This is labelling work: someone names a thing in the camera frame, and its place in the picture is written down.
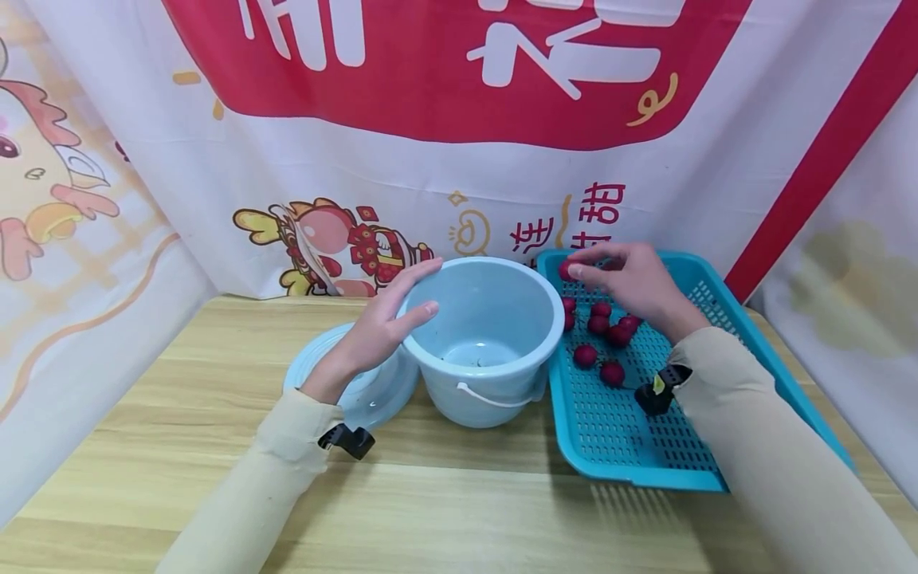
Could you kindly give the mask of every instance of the bucket rim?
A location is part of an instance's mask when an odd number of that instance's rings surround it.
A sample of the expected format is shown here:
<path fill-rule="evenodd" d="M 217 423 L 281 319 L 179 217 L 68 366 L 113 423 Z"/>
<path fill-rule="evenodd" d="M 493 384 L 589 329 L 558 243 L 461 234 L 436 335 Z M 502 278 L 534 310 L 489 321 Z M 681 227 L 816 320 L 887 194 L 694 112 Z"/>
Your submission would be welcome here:
<path fill-rule="evenodd" d="M 452 363 L 446 363 L 440 357 L 432 355 L 426 349 L 420 346 L 420 343 L 418 343 L 414 338 L 414 332 L 409 333 L 409 336 L 405 338 L 404 342 L 402 342 L 402 347 L 408 352 L 409 355 L 418 361 L 421 366 L 426 366 L 449 377 L 462 377 L 466 379 L 506 377 L 527 368 L 538 368 L 539 365 L 544 363 L 552 354 L 554 349 L 557 347 L 558 342 L 561 341 L 561 335 L 564 332 L 565 310 L 564 305 L 561 303 L 561 296 L 558 294 L 557 290 L 554 288 L 554 286 L 552 286 L 548 279 L 539 275 L 539 273 L 530 267 L 516 263 L 515 261 L 511 261 L 509 259 L 501 259 L 499 257 L 476 256 L 452 259 L 443 263 L 440 272 L 443 269 L 448 269 L 450 267 L 456 267 L 464 264 L 493 264 L 510 267 L 511 269 L 523 273 L 529 279 L 537 283 L 548 295 L 548 298 L 552 304 L 552 324 L 548 329 L 548 334 L 545 336 L 545 339 L 526 355 L 510 361 L 509 363 L 495 366 L 461 366 L 454 365 Z M 427 277 L 421 279 L 418 285 L 427 279 Z M 401 317 L 406 312 L 408 312 L 408 299 L 408 297 L 405 297 L 405 300 L 402 302 L 401 308 L 397 313 L 398 317 Z"/>

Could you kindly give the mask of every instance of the left hand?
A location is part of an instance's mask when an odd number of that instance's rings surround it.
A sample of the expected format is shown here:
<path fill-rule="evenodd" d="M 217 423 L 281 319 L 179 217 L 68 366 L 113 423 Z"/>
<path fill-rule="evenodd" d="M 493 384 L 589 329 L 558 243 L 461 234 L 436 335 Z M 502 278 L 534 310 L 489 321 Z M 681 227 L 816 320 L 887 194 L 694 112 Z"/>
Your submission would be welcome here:
<path fill-rule="evenodd" d="M 413 330 L 437 314 L 440 305 L 427 301 L 396 318 L 411 288 L 442 265 L 443 259 L 437 257 L 399 273 L 370 299 L 357 322 L 319 360 L 300 390 L 319 402 L 335 404 L 354 377 L 382 365 Z"/>

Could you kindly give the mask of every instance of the wood grain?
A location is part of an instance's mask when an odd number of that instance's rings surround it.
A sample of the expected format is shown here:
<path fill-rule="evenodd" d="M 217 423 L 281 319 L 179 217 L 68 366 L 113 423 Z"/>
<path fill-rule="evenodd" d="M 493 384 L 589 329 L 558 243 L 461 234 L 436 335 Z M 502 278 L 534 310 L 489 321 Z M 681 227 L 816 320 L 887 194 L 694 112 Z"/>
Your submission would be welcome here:
<path fill-rule="evenodd" d="M 152 571 L 247 448 L 293 357 L 318 333 L 353 321 L 363 304 L 208 303 L 0 535 L 0 571 Z M 918 547 L 918 513 L 774 331 L 754 319 Z M 421 387 L 375 434 L 362 463 L 333 453 L 265 571 L 774 571 L 729 496 L 577 476 L 558 452 L 547 400 L 504 427 L 471 431 L 447 422 Z"/>

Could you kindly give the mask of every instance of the bucket handle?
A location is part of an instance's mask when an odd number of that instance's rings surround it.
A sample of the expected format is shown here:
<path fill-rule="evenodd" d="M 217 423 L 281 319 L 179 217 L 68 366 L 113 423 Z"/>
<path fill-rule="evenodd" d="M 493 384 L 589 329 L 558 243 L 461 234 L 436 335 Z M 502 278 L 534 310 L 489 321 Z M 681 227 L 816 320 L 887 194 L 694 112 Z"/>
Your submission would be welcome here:
<path fill-rule="evenodd" d="M 479 395 L 478 393 L 470 389 L 468 385 L 466 385 L 463 382 L 460 382 L 458 385 L 456 385 L 456 390 L 461 390 L 464 393 L 468 394 L 470 397 L 474 397 L 475 399 L 478 399 L 486 404 L 489 404 L 492 407 L 500 407 L 502 409 L 518 409 L 519 407 L 524 407 L 530 402 L 532 402 L 532 398 L 528 398 L 521 402 L 497 402 L 495 400 L 488 399 L 487 397 L 482 397 L 481 395 Z"/>

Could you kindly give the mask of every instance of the arm sleeve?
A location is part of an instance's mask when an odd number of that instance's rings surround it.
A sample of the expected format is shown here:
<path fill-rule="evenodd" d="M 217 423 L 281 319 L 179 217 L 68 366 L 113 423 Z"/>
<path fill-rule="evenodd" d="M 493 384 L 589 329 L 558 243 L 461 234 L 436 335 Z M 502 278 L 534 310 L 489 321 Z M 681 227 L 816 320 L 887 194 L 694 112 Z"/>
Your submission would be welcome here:
<path fill-rule="evenodd" d="M 670 363 L 692 369 L 677 401 L 786 568 L 918 573 L 890 518 L 738 339 L 702 329 L 676 345 Z"/>
<path fill-rule="evenodd" d="M 297 499 L 325 471 L 318 439 L 341 409 L 285 391 L 254 442 L 197 509 L 156 569 L 160 574 L 253 574 L 261 570 Z"/>

